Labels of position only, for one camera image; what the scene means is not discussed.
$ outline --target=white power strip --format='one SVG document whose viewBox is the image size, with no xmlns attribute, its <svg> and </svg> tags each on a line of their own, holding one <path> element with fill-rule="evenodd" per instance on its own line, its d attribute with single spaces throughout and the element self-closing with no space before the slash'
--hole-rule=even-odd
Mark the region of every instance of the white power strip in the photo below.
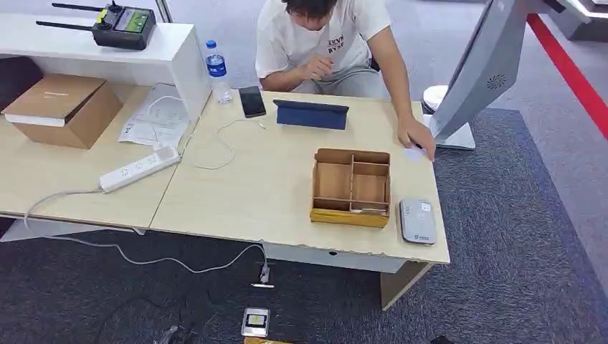
<svg viewBox="0 0 608 344">
<path fill-rule="evenodd" d="M 99 178 L 99 185 L 103 192 L 109 193 L 175 165 L 180 160 L 181 156 L 175 148 L 162 147 L 151 156 L 104 174 Z"/>
</svg>

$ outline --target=man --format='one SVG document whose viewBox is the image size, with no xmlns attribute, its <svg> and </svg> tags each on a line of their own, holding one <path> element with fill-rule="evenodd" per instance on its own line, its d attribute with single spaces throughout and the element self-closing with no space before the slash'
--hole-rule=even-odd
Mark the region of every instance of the man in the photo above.
<svg viewBox="0 0 608 344">
<path fill-rule="evenodd" d="M 378 0 L 267 0 L 257 21 L 255 68 L 264 90 L 385 97 L 378 62 L 398 117 L 397 135 L 434 159 L 429 129 L 412 114 L 407 69 Z"/>
</svg>

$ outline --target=green display screen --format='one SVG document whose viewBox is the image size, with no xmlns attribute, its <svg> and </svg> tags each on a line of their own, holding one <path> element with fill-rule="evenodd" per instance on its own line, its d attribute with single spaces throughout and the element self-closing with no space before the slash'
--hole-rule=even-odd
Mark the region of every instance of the green display screen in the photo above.
<svg viewBox="0 0 608 344">
<path fill-rule="evenodd" d="M 114 29 L 139 34 L 142 32 L 143 26 L 146 25 L 148 16 L 148 11 L 142 9 L 125 9 Z"/>
</svg>

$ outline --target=drawer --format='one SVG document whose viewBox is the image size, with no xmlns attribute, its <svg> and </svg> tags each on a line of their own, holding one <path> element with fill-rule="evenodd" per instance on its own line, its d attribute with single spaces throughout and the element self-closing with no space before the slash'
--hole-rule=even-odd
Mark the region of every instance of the drawer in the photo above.
<svg viewBox="0 0 608 344">
<path fill-rule="evenodd" d="M 287 260 L 289 262 L 328 265 L 378 272 L 395 273 L 405 263 L 405 259 L 395 257 L 373 256 L 350 252 L 311 249 L 280 244 L 263 243 L 269 259 Z"/>
</svg>

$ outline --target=blue tablet case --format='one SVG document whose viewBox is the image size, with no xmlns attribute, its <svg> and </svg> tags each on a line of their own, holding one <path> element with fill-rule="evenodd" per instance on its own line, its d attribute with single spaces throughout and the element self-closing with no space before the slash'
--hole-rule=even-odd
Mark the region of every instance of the blue tablet case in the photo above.
<svg viewBox="0 0 608 344">
<path fill-rule="evenodd" d="M 274 100 L 277 123 L 327 129 L 346 129 L 348 106 Z"/>
</svg>

